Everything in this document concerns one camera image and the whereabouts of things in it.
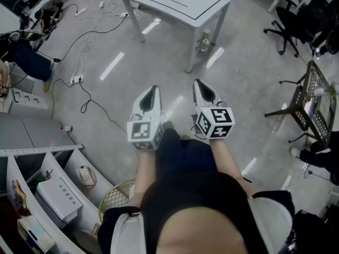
office chair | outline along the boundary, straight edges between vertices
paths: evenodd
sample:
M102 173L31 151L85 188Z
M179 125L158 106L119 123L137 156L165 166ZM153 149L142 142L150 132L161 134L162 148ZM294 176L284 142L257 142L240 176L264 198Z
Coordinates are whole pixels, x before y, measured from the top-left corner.
M280 55L286 51L287 42L289 42L296 51L295 57L299 57L299 51L296 47L297 39L303 44L312 42L316 34L327 27L328 23L335 17L335 12L326 0L311 0L308 5L300 7L297 15L290 12L291 5L295 5L291 0L287 8L277 7L276 12L284 28L277 22L273 21L272 25L277 25L280 30L264 29L264 33L272 32L284 38L284 45Z

white sneaker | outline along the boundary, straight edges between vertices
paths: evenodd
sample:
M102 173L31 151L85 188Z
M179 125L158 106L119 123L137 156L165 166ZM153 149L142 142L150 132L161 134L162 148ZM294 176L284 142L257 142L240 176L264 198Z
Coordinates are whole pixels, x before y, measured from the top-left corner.
M298 150L296 148L290 148L290 154L293 157L300 158L300 150Z

white sleeve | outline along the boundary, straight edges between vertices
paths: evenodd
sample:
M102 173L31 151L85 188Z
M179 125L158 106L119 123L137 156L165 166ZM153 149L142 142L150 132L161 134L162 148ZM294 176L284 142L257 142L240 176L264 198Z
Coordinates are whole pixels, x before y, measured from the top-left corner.
M291 231L291 214L270 198L249 198L248 203L268 253L277 254Z

